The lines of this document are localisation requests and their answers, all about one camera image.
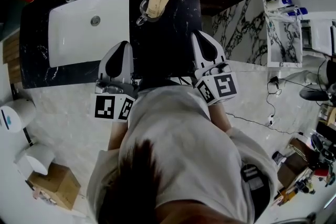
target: white t-shirt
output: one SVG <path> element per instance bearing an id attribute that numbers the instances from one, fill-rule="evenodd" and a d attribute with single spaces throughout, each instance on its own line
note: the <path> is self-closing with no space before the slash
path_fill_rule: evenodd
<path id="1" fill-rule="evenodd" d="M 269 177 L 271 198 L 275 196 L 277 173 L 270 157 L 238 129 L 225 133 L 216 127 L 193 88 L 168 86 L 143 93 L 130 119 L 120 149 L 100 151 L 90 178 L 87 198 L 96 220 L 105 195 L 102 188 L 135 140 L 153 143 L 162 171 L 157 207 L 173 200 L 197 200 L 228 217 L 253 223 L 250 190 L 240 175 L 242 162 L 256 165 Z"/>

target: dark hair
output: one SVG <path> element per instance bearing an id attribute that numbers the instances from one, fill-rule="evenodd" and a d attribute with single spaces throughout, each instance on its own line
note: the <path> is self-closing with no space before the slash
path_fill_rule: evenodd
<path id="1" fill-rule="evenodd" d="M 155 216 L 161 172 L 156 169 L 153 144 L 135 144 L 121 160 L 119 170 L 106 189 L 98 223 L 157 223 Z"/>

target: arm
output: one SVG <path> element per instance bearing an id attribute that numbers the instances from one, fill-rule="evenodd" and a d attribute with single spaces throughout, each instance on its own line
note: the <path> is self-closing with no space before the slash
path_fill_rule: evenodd
<path id="1" fill-rule="evenodd" d="M 223 132 L 227 132 L 232 128 L 230 121 L 225 113 L 224 107 L 221 103 L 210 105 L 208 108 L 210 119 L 213 124 L 215 124 Z"/>
<path id="2" fill-rule="evenodd" d="M 108 151 L 120 148 L 121 142 L 128 130 L 128 122 L 113 122 Z"/>

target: sink drain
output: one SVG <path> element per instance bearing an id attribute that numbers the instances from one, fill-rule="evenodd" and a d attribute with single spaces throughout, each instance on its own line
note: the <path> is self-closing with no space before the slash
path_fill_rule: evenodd
<path id="1" fill-rule="evenodd" d="M 100 17 L 99 16 L 93 16 L 91 18 L 91 25 L 92 26 L 97 26 L 100 23 Z"/>

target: white sink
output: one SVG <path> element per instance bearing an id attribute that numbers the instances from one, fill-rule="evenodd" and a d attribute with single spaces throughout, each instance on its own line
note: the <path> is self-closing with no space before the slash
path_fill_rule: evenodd
<path id="1" fill-rule="evenodd" d="M 130 40 L 129 0 L 76 0 L 49 13 L 51 67 L 101 60 Z"/>

